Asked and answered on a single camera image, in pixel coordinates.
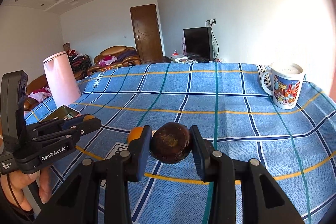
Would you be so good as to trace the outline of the person's left hand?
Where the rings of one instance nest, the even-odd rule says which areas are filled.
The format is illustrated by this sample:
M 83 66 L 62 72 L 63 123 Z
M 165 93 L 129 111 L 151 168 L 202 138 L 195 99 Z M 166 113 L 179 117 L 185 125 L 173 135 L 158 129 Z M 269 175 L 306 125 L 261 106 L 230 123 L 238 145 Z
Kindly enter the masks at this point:
M 39 197 L 42 203 L 49 201 L 52 195 L 50 186 L 50 168 L 45 167 L 33 174 L 24 174 L 20 170 L 9 173 L 9 175 L 1 175 L 1 187 L 7 200 L 18 207 L 15 202 L 16 198 L 20 207 L 25 211 L 32 209 L 31 204 L 27 200 L 23 189 L 39 179 Z

